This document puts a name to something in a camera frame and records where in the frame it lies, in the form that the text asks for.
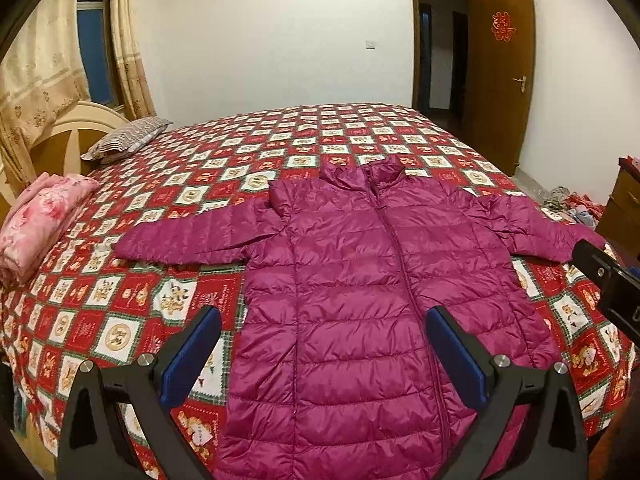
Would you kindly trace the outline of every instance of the white wall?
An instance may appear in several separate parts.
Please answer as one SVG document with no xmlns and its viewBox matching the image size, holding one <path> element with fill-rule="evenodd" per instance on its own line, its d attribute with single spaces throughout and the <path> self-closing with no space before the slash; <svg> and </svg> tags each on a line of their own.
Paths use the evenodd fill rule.
<svg viewBox="0 0 640 480">
<path fill-rule="evenodd" d="M 453 12 L 466 14 L 468 0 L 420 0 L 431 4 L 431 89 L 429 106 L 449 109 L 453 76 Z"/>
<path fill-rule="evenodd" d="M 606 0 L 535 0 L 536 67 L 520 167 L 606 203 L 640 156 L 640 50 Z"/>
<path fill-rule="evenodd" d="M 410 105 L 412 5 L 138 0 L 138 21 L 148 27 L 140 50 L 154 98 L 163 88 L 166 114 L 177 124 L 297 104 Z M 366 50 L 366 40 L 377 49 Z"/>
</svg>

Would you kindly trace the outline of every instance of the drawer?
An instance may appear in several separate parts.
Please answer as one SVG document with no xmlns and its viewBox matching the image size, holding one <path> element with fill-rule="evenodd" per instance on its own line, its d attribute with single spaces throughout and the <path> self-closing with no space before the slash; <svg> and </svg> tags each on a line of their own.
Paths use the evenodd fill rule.
<svg viewBox="0 0 640 480">
<path fill-rule="evenodd" d="M 596 232 L 618 242 L 633 256 L 640 254 L 640 225 L 633 222 L 613 199 L 609 200 Z"/>
<path fill-rule="evenodd" d="M 621 170 L 611 198 L 632 221 L 640 225 L 640 182 Z"/>
</svg>

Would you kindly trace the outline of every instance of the jacket collar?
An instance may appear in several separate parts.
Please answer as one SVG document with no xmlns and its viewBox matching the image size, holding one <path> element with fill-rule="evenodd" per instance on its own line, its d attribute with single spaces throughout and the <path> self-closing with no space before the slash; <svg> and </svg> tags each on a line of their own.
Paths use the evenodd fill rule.
<svg viewBox="0 0 640 480">
<path fill-rule="evenodd" d="M 394 155 L 357 168 L 325 162 L 320 168 L 320 178 L 343 189 L 364 191 L 367 183 L 380 189 L 393 186 L 403 180 L 405 174 L 404 165 Z"/>
</svg>

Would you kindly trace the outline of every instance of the red and white checkered bedspread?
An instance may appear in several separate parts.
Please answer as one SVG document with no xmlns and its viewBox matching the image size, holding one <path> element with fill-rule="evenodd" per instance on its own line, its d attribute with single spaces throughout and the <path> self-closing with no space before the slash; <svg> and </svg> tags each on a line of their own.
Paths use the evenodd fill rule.
<svg viewBox="0 0 640 480">
<path fill-rule="evenodd" d="M 246 311 L 242 267 L 124 262 L 114 258 L 114 243 L 140 221 L 239 203 L 265 194 L 276 178 L 316 176 L 322 161 L 363 164 L 392 153 L 409 173 L 474 194 L 522 194 L 418 112 L 384 104 L 293 107 L 196 124 L 92 174 L 101 186 L 78 222 L 31 283 L 1 297 L 2 346 L 47 448 L 57 451 L 65 401 L 85 358 L 110 366 L 157 351 L 212 303 L 222 312 L 222 338 L 188 402 L 174 410 L 191 447 L 212 469 L 225 426 L 234 338 Z M 594 309 L 597 288 L 576 269 L 532 258 L 514 258 L 513 265 L 571 365 L 587 433 L 593 434 L 625 397 L 632 345 Z M 143 465 L 155 475 L 133 411 L 125 416 Z"/>
</svg>

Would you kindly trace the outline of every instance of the brown door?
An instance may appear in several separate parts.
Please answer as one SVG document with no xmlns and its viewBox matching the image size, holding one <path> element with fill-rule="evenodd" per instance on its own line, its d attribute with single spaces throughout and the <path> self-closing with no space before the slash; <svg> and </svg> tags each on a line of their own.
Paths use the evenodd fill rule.
<svg viewBox="0 0 640 480">
<path fill-rule="evenodd" d="M 511 176 L 529 117 L 533 0 L 470 0 L 461 140 Z"/>
</svg>

